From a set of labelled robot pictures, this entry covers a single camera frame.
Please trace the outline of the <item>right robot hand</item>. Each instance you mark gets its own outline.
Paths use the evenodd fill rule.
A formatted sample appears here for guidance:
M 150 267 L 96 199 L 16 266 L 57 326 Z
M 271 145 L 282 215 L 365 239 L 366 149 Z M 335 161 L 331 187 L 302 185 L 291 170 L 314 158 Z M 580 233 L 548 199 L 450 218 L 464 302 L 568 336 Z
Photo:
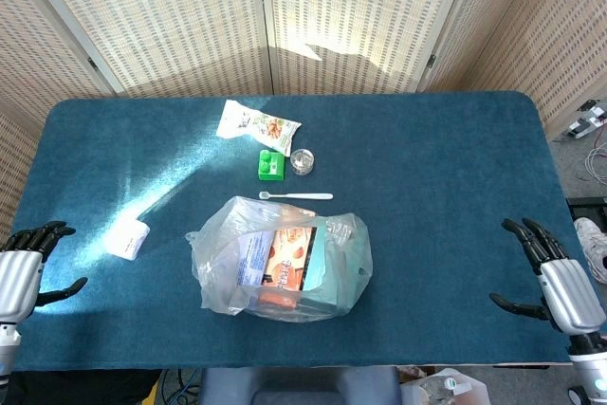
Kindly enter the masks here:
M 599 331 L 606 313 L 581 264 L 569 258 L 554 235 L 535 221 L 522 224 L 504 219 L 502 227 L 513 233 L 535 273 L 543 293 L 539 305 L 515 304 L 497 293 L 489 298 L 504 311 L 541 321 L 550 321 L 567 336 Z

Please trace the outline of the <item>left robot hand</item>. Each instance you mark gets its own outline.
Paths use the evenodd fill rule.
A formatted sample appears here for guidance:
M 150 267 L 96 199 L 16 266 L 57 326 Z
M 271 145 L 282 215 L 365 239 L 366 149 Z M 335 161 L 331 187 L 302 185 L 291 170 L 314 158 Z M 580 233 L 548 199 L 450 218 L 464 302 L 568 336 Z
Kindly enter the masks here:
M 42 227 L 19 230 L 1 247 L 1 323 L 17 325 L 35 307 L 66 300 L 82 290 L 86 277 L 71 286 L 47 292 L 40 284 L 50 253 L 58 242 L 76 232 L 65 221 L 50 221 Z

